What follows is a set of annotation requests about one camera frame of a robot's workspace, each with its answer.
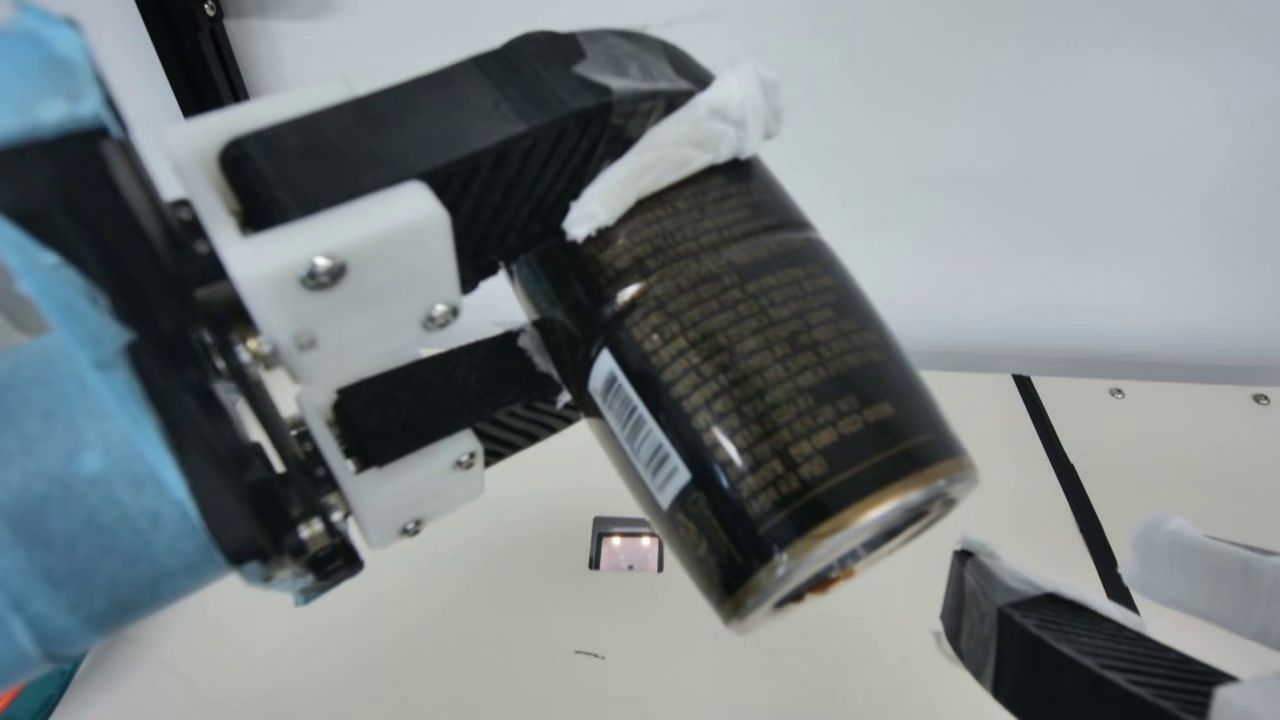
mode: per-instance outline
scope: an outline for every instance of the white cloth padding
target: white cloth padding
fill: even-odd
[[[777,77],[754,63],[735,65],[596,176],[570,205],[564,234],[582,242],[654,192],[712,165],[755,155],[781,129]]]
[[[1106,597],[1074,588],[1057,580],[1051,580],[1019,566],[986,541],[965,534],[960,538],[960,548],[968,550],[975,556],[983,559],[989,568],[997,569],[1001,577],[1004,577],[1011,585],[1023,585],[1028,597],[1042,593],[1053,593],[1070,600],[1071,602],[1083,605],[1103,618],[1115,620],[1130,630],[1147,634],[1147,624],[1138,616],[1137,612],[1130,611],[1128,607],[1116,605]]]
[[[1226,683],[1213,691],[1208,720],[1275,720],[1280,717],[1280,674]]]
[[[1280,650],[1280,556],[1204,537],[1172,515],[1143,520],[1121,574],[1135,592]]]

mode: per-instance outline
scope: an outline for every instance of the white mounting plate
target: white mounting plate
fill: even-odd
[[[471,430],[381,468],[355,473],[329,425],[338,388],[417,360],[436,304],[461,306],[462,287],[448,211],[420,181],[407,181],[257,233],[246,233],[239,201],[221,173],[228,142],[255,129],[349,100],[330,85],[241,102],[200,115],[166,137],[210,243],[253,318],[260,337],[301,387],[298,407],[371,547],[389,544],[484,491],[484,456]],[[339,282],[307,290],[298,279],[314,256],[346,264]],[[454,470],[466,452],[475,466]]]
[[[471,430],[452,434],[389,465],[356,473],[329,430],[333,401],[332,392],[305,387],[298,393],[298,410],[343,488],[369,547],[387,547],[401,538],[407,524],[420,521],[426,527],[484,493],[484,447]],[[474,465],[460,469],[456,462],[467,454],[474,454]]]

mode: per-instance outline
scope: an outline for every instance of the white label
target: white label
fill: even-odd
[[[658,428],[649,409],[640,402],[608,348],[595,359],[586,387],[631,457],[631,464],[640,470],[649,492],[663,510],[669,507],[692,474]]]

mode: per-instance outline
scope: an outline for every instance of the tape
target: tape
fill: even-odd
[[[713,165],[751,158],[781,129],[774,74],[753,63],[735,65],[596,176],[570,205],[564,234],[582,242],[650,195]]]

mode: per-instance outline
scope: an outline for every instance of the small device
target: small device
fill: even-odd
[[[603,571],[662,573],[662,538],[643,518],[595,518],[586,566]]]

